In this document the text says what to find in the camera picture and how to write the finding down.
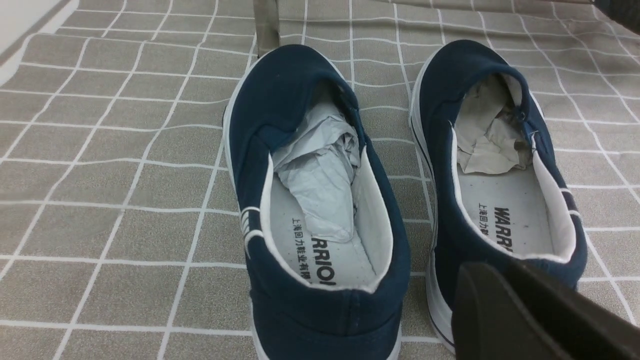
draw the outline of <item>checkered tablecloth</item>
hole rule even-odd
[[[401,359],[452,359],[427,321],[433,183],[408,99],[459,38],[527,76],[588,229],[579,290],[636,323],[640,38],[588,5],[404,2],[280,0],[282,43],[353,85],[402,209]],[[0,359],[255,359],[220,141],[255,42],[251,0],[80,0],[55,35],[29,37],[0,87]]]

